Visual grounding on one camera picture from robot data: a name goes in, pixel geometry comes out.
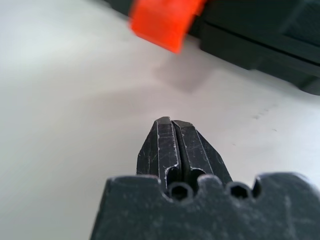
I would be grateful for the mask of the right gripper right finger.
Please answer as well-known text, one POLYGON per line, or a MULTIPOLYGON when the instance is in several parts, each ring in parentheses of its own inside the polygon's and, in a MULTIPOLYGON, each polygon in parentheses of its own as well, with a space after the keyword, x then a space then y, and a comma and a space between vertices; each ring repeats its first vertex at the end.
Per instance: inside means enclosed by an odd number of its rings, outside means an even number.
POLYGON ((202 175, 217 176, 224 186, 233 181, 221 155, 193 124, 181 120, 174 120, 172 124, 177 137, 184 182, 197 187, 198 177, 202 175))

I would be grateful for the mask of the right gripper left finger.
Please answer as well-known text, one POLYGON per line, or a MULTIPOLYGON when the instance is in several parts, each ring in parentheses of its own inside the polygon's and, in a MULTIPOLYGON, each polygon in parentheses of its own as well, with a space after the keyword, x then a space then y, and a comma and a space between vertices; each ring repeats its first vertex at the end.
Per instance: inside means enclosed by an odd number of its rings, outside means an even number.
POLYGON ((156 119, 138 153, 136 173, 153 175, 162 187, 181 180, 180 154, 175 128, 168 116, 156 119))

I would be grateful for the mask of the black plastic tool case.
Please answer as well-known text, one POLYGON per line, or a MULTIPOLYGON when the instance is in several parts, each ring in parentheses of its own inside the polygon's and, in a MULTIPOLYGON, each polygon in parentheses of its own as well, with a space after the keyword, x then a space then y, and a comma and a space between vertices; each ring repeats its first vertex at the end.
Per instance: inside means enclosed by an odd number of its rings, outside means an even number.
POLYGON ((140 38, 202 51, 320 96, 320 0, 104 0, 140 38))

